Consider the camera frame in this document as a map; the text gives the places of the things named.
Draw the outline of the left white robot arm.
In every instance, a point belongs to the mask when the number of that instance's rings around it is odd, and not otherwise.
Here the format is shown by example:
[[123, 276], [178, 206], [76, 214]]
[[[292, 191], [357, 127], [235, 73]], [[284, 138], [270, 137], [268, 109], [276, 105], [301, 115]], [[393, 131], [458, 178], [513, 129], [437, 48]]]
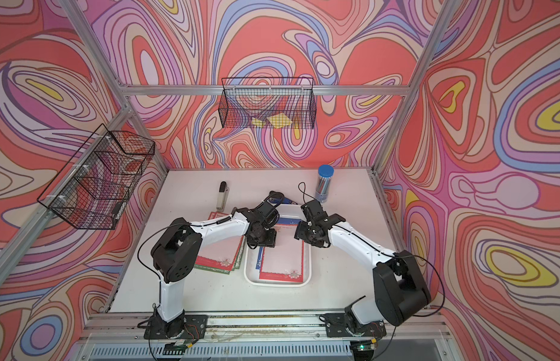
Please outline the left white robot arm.
[[232, 213], [203, 222], [175, 219], [151, 249], [159, 281], [159, 304], [146, 328], [147, 339], [177, 338], [188, 326], [183, 293], [185, 278], [196, 264], [203, 246], [243, 237], [251, 248], [275, 246], [280, 218], [278, 205], [268, 198], [255, 208], [235, 208]]

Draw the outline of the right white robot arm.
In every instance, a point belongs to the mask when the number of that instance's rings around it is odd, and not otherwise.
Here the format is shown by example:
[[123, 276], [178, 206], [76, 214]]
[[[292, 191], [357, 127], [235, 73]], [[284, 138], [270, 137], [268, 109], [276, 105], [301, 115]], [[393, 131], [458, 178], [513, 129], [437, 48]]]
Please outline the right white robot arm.
[[430, 304], [430, 290], [414, 254], [377, 245], [344, 217], [329, 215], [317, 200], [300, 208], [304, 219], [295, 239], [316, 248], [339, 248], [372, 272], [373, 296], [361, 296], [345, 307], [346, 331], [359, 335], [365, 326], [381, 321], [400, 326]]

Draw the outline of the white plastic storage tray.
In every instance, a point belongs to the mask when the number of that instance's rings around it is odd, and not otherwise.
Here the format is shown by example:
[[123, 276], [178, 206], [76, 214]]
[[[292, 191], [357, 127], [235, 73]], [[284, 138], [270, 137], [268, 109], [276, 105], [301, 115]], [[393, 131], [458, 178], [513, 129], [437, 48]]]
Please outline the white plastic storage tray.
[[[278, 207], [278, 212], [280, 218], [295, 218], [298, 219], [299, 221], [302, 221], [304, 219], [303, 212], [300, 209], [299, 205], [281, 204]], [[307, 285], [312, 279], [312, 247], [305, 242], [303, 242], [303, 244], [304, 244], [303, 283], [295, 284], [295, 283], [288, 283], [288, 282], [260, 280], [259, 279], [260, 270], [258, 269], [257, 263], [258, 263], [260, 249], [263, 247], [259, 247], [254, 250], [247, 248], [245, 250], [245, 260], [243, 263], [243, 273], [244, 273], [245, 280], [247, 280], [248, 283], [259, 287], [291, 288], [291, 287], [303, 287]]]

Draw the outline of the blue black stapler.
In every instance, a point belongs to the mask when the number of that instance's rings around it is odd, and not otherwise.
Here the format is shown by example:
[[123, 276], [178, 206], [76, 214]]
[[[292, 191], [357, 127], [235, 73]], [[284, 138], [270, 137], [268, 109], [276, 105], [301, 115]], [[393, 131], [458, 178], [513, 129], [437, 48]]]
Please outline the blue black stapler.
[[285, 202], [285, 195], [281, 192], [270, 191], [267, 200], [274, 205], [282, 204]]

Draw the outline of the blue lid pen tube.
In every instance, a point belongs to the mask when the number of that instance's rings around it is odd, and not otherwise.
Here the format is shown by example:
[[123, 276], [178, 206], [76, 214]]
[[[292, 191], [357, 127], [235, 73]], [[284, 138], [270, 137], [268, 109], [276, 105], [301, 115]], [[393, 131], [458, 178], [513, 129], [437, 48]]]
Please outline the blue lid pen tube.
[[334, 168], [331, 165], [321, 165], [318, 167], [318, 179], [315, 186], [315, 198], [320, 203], [324, 203], [328, 199], [330, 184], [333, 176]]

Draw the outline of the yellow sticky note small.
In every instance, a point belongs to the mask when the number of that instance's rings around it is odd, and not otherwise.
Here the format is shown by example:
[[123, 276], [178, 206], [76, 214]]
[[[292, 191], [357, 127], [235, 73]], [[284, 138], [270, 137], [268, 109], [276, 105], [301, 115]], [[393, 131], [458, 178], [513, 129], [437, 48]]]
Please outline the yellow sticky note small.
[[253, 117], [251, 119], [251, 126], [254, 128], [264, 128], [266, 126], [266, 122]]

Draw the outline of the yellow sticky note large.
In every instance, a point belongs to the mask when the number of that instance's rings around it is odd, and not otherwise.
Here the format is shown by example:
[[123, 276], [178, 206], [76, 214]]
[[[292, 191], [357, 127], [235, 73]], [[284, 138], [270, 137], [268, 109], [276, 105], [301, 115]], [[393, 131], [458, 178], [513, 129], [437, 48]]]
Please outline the yellow sticky note large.
[[281, 129], [292, 125], [292, 120], [284, 113], [274, 114], [268, 117], [267, 121], [274, 129]]

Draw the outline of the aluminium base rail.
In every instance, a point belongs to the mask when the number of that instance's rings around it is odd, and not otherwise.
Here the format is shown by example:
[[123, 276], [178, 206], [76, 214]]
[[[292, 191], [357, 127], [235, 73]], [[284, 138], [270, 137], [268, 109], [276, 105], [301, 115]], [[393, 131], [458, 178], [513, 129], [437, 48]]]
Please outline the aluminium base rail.
[[147, 340], [146, 313], [91, 317], [70, 360], [459, 360], [443, 317], [394, 327], [380, 321], [365, 335], [333, 324], [335, 310], [200, 311], [182, 338]]

